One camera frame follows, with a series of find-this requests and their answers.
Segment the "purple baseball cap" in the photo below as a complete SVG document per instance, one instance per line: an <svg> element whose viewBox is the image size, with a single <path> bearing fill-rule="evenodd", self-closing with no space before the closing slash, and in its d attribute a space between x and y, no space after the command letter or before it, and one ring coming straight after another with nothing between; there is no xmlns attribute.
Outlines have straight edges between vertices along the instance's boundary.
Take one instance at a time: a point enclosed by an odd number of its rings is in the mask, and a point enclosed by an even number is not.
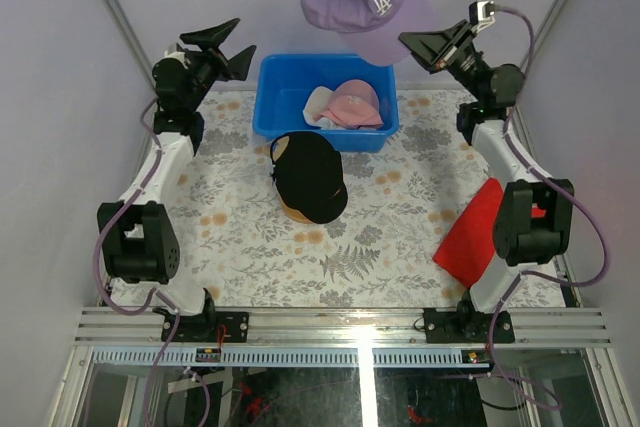
<svg viewBox="0 0 640 427"><path fill-rule="evenodd" d="M393 65L410 55L399 40L402 33L435 28L428 0L300 0L300 4L310 25L338 34L376 66Z"/></svg>

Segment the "pink baseball cap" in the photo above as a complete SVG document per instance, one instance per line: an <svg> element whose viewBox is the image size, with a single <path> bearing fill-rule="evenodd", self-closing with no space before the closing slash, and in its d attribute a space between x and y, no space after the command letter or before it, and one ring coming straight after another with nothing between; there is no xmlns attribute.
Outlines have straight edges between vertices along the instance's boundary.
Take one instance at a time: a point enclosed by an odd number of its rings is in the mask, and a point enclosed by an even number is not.
<svg viewBox="0 0 640 427"><path fill-rule="evenodd" d="M383 126L380 102L373 87L363 80L349 80L329 94L317 120L348 130L378 129Z"/></svg>

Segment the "black baseball cap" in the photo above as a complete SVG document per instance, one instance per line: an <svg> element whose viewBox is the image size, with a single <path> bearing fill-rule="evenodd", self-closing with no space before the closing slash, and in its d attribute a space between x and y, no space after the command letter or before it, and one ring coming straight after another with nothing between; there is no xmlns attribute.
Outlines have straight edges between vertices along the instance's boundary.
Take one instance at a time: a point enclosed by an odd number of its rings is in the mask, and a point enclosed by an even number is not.
<svg viewBox="0 0 640 427"><path fill-rule="evenodd" d="M299 210L314 224L333 222L348 203L340 152L313 131L284 135L290 136L288 147L276 162L271 161L280 204Z"/></svg>

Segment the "wooden hat stand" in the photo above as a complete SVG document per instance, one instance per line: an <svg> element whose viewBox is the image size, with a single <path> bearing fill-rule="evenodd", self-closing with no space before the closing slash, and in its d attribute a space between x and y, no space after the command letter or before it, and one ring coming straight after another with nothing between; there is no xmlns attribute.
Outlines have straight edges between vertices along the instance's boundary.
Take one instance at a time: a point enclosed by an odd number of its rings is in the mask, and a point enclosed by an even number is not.
<svg viewBox="0 0 640 427"><path fill-rule="evenodd" d="M300 224L306 224L306 225L312 225L314 224L314 221L308 219L302 212L300 212L299 210L296 209L292 209L290 207L288 207L286 204L282 204L281 208L284 212L284 214L292 221L300 223Z"/></svg>

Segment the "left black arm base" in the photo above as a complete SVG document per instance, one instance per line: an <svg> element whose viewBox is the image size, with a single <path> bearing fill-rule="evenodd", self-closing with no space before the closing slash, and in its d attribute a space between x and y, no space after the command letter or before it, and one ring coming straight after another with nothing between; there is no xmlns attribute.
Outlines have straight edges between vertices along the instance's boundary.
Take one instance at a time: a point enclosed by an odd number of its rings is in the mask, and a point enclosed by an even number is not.
<svg viewBox="0 0 640 427"><path fill-rule="evenodd" d="M249 320L249 313L241 311L216 313L212 320L206 320L203 314L181 316L172 342L223 345L246 343Z"/></svg>

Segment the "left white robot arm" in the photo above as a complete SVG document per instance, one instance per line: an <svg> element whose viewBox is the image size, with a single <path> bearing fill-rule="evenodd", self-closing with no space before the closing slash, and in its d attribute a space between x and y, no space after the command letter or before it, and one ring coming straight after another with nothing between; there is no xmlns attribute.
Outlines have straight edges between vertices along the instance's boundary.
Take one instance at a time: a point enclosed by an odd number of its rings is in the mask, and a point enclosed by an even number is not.
<svg viewBox="0 0 640 427"><path fill-rule="evenodd" d="M153 118L142 124L152 147L121 197L97 211L92 269L103 301L116 312L135 316L159 299L171 314L186 316L184 329L201 342L217 334L219 318L209 311L209 293L178 275L180 247L168 206L203 139L202 101L215 83L248 76L255 46L233 57L221 50L239 22L232 18L181 34L175 48L153 66L154 97L145 109Z"/></svg>

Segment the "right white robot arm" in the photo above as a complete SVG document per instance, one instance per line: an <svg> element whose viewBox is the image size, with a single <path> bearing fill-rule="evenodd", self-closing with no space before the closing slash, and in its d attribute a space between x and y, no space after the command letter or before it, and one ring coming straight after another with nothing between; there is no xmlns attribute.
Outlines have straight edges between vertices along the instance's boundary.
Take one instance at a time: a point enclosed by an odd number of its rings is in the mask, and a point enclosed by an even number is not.
<svg viewBox="0 0 640 427"><path fill-rule="evenodd" d="M430 73L449 72L472 96L458 108L456 127L487 162L502 188L492 228L493 255L469 288L473 307L456 316L458 334L478 341L492 327L489 313L502 310L515 279L536 265L547 264L566 251L572 205L558 188L573 190L570 181L543 180L537 165L507 130L507 113L516 104L525 75L514 64L489 66L474 46L476 27L461 21L435 32L405 32L400 42Z"/></svg>

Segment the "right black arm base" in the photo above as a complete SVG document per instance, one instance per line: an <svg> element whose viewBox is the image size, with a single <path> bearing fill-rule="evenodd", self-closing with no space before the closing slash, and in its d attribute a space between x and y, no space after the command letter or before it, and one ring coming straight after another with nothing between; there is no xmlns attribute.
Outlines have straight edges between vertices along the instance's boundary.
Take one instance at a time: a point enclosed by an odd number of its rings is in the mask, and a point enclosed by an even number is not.
<svg viewBox="0 0 640 427"><path fill-rule="evenodd" d="M471 311L444 311L425 308L422 312L426 341L430 344L487 343L492 314ZM495 344L513 344L515 334L508 312L497 316L493 341Z"/></svg>

